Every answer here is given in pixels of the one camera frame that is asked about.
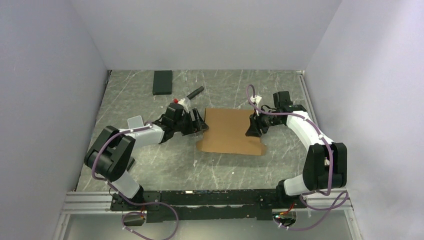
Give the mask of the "brown cardboard box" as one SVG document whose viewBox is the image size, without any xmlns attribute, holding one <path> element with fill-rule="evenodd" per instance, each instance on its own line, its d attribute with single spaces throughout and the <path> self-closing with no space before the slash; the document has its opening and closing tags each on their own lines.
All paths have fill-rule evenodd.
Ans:
<svg viewBox="0 0 424 240">
<path fill-rule="evenodd" d="M 207 153 L 263 156 L 267 147 L 258 137 L 246 136 L 252 113 L 248 109 L 206 108 L 204 121 L 208 130 L 196 148 Z"/>
</svg>

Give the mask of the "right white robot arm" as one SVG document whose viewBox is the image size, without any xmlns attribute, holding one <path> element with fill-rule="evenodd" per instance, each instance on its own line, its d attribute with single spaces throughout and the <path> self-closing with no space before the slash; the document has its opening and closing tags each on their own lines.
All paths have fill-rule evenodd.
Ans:
<svg viewBox="0 0 424 240">
<path fill-rule="evenodd" d="M 291 101 L 288 91 L 273 94 L 273 107 L 259 105 L 260 100 L 259 95 L 248 99 L 254 112 L 249 116 L 245 135 L 260 138 L 270 127 L 284 125 L 296 134 L 307 151 L 302 172 L 278 183 L 276 203 L 287 208 L 295 201 L 295 196 L 344 187 L 347 183 L 346 145 L 327 137 L 312 122 L 304 106 Z"/>
</svg>

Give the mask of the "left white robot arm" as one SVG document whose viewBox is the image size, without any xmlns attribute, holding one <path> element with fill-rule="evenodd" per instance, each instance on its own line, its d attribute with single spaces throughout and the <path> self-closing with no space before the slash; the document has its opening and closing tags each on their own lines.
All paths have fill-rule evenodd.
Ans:
<svg viewBox="0 0 424 240">
<path fill-rule="evenodd" d="M 179 103 L 170 103 L 159 119 L 144 123 L 141 116 L 130 119 L 133 126 L 118 129 L 105 127 L 84 157 L 96 180 L 105 181 L 124 196 L 131 210 L 144 203 L 144 189 L 128 171 L 132 152 L 136 148 L 167 142 L 175 133 L 182 136 L 208 130 L 208 125 L 196 108 L 186 110 Z"/>
</svg>

